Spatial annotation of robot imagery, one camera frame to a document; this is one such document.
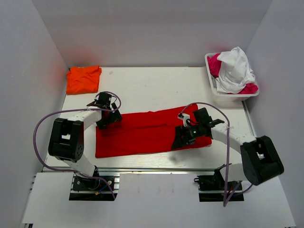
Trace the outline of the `red t-shirt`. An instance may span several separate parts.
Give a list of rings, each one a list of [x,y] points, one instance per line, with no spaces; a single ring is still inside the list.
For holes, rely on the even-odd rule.
[[[183,124],[178,119],[183,108],[122,114],[121,121],[104,129],[97,127],[95,157],[169,152],[175,138],[175,127]]]

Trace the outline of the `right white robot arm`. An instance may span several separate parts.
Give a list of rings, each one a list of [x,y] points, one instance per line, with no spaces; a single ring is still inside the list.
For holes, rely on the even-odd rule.
[[[182,149],[203,137],[208,137],[224,143],[227,153],[230,153],[230,149],[237,151],[241,156],[240,163],[227,164],[215,170],[214,182],[219,189],[226,189],[232,181],[249,181],[258,186],[284,173],[283,163],[270,137],[256,138],[233,129],[223,120],[213,120],[206,108],[201,108],[193,114],[195,121],[191,121],[186,113],[178,114],[183,124],[175,128],[171,148]]]

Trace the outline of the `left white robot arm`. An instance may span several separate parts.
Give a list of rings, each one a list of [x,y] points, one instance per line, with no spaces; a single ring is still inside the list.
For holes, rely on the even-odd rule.
[[[102,130],[122,121],[119,112],[121,99],[112,92],[98,93],[86,109],[77,111],[69,118],[57,118],[53,123],[48,146],[50,156],[66,163],[78,176],[84,177],[84,184],[91,190],[100,185],[98,169],[84,155],[84,133],[96,125]]]

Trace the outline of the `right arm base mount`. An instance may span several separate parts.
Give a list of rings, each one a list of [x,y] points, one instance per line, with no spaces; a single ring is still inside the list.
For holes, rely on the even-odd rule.
[[[224,179],[220,173],[225,165],[218,167],[214,170],[212,175],[199,175],[194,178],[194,182],[198,184],[199,200],[200,202],[221,202],[224,199]],[[228,182],[228,193],[232,193],[233,189],[237,186],[237,181]],[[244,195],[241,194],[242,185],[240,184],[230,198],[230,201],[244,201]]]

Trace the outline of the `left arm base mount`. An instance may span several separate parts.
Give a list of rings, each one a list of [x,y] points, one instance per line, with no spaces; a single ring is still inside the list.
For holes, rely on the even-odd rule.
[[[75,175],[72,179],[70,201],[114,201],[118,194],[119,177],[113,175],[101,176],[100,179],[88,179]]]

